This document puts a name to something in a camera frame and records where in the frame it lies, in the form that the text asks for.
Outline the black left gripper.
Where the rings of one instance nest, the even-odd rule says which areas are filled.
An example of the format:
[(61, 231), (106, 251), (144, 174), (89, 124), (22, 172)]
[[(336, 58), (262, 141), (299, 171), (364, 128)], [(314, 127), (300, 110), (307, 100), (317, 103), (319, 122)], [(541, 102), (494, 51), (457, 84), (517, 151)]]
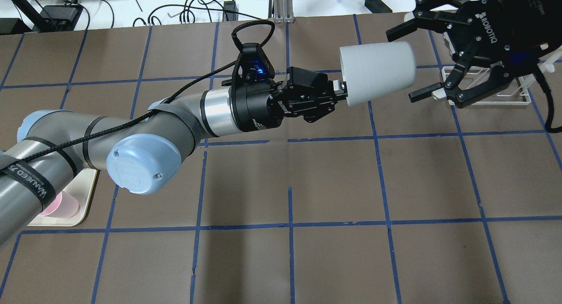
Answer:
[(347, 94), (345, 81), (327, 74), (289, 67), (286, 78), (260, 81), (235, 77), (231, 84), (234, 121), (242, 132), (277, 128), (285, 118), (314, 123), (335, 110), (336, 94)]

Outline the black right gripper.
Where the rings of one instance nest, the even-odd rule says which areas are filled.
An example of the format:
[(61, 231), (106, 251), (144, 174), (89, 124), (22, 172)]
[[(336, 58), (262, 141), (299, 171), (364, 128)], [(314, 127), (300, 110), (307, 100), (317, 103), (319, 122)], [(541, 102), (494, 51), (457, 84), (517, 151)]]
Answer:
[[(446, 4), (457, 11), (433, 11)], [(386, 31), (387, 40), (417, 29), (445, 33), (455, 62), (444, 83), (411, 92), (412, 103), (424, 98), (476, 103), (475, 89), (458, 88), (470, 68), (500, 64), (512, 76), (525, 76), (537, 70), (542, 56), (561, 46), (561, 0), (415, 0), (411, 14)]]

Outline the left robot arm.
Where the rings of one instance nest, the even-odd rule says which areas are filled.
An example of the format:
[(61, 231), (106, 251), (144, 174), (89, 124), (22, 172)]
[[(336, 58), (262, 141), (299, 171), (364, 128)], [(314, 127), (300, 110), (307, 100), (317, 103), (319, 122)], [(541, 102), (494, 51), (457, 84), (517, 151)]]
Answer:
[(84, 168), (106, 170), (130, 193), (160, 190), (207, 138), (277, 128), (285, 118), (313, 123), (350, 90), (327, 74), (288, 68), (286, 78), (234, 75), (221, 88), (153, 104), (131, 121), (67, 110), (37, 111), (1, 153), (1, 245), (51, 205)]

